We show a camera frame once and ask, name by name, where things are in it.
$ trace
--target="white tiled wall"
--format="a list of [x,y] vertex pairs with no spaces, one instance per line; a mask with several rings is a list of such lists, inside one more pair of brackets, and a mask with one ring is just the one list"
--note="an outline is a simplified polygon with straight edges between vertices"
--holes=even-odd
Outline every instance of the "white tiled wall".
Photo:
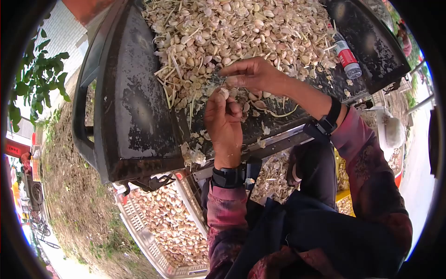
[[60,52],[68,52],[70,58],[62,60],[64,71],[68,72],[65,80],[68,80],[82,64],[83,55],[76,47],[76,43],[87,33],[87,29],[76,20],[62,1],[56,3],[51,11],[51,17],[44,21],[43,29],[47,38],[39,36],[36,46],[47,39],[51,39],[51,42],[45,48],[48,51],[47,57]]
[[[44,21],[43,29],[45,30],[47,37],[42,38],[39,34],[35,46],[51,39],[50,43],[45,47],[45,50],[48,51],[48,54],[45,57],[48,58],[61,52],[68,52],[70,57],[66,60],[62,60],[64,63],[63,71],[68,73],[65,78],[65,82],[67,82],[82,65],[85,50],[88,47],[87,36],[84,36],[87,33],[87,29],[76,20],[74,15],[62,1],[56,3],[54,9],[51,11],[50,18]],[[52,108],[49,109],[44,106],[44,111],[40,118],[48,117],[50,111],[54,111],[58,106],[61,107],[61,104],[64,102],[58,89],[50,92],[50,100]],[[20,108],[22,116],[29,118],[30,107],[23,106],[22,97],[17,98],[16,105]]]

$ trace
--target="plastic bin handle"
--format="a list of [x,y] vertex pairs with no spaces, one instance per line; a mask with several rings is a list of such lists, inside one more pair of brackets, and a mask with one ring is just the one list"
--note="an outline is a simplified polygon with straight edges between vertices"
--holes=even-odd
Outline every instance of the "plastic bin handle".
[[78,152],[92,167],[96,167],[95,144],[88,139],[91,136],[91,127],[85,126],[85,107],[87,105],[88,85],[96,78],[97,68],[82,81],[84,72],[79,74],[78,83],[73,99],[73,113],[71,129],[73,131],[73,142]]

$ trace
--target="hand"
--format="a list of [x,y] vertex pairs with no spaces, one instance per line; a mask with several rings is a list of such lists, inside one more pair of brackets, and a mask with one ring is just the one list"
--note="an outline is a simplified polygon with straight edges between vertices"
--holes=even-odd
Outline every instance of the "hand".
[[260,56],[244,59],[224,67],[220,76],[227,76],[226,84],[230,87],[245,87],[259,96],[266,91],[274,96],[283,96],[289,77],[277,70]]
[[207,100],[204,124],[215,150],[214,167],[236,168],[240,164],[243,141],[242,110],[233,97],[225,97],[217,88]]

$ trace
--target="white plastic basket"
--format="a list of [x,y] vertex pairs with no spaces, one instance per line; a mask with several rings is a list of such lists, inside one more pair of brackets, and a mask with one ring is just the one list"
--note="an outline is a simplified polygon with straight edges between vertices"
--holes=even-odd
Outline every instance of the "white plastic basket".
[[[165,173],[156,176],[161,177],[169,174]],[[207,226],[204,224],[202,218],[202,210],[193,196],[190,186],[181,174],[178,177],[174,175],[174,177],[176,181],[169,187],[176,187],[196,226],[203,236],[206,237]],[[121,211],[121,219],[135,240],[135,243],[161,276],[166,279],[200,279],[207,276],[209,273],[209,265],[183,266],[178,268],[170,265],[159,249],[158,244],[155,242],[155,237],[150,233],[147,222],[144,221],[143,212],[138,209],[134,201],[127,199],[127,203],[123,205],[116,199],[116,203]]]

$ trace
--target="red banner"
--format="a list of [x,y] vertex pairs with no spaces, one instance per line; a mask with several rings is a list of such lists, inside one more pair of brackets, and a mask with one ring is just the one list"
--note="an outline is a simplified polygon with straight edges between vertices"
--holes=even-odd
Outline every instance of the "red banner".
[[23,153],[29,152],[30,150],[31,147],[6,138],[6,145],[4,149],[6,155],[20,158]]

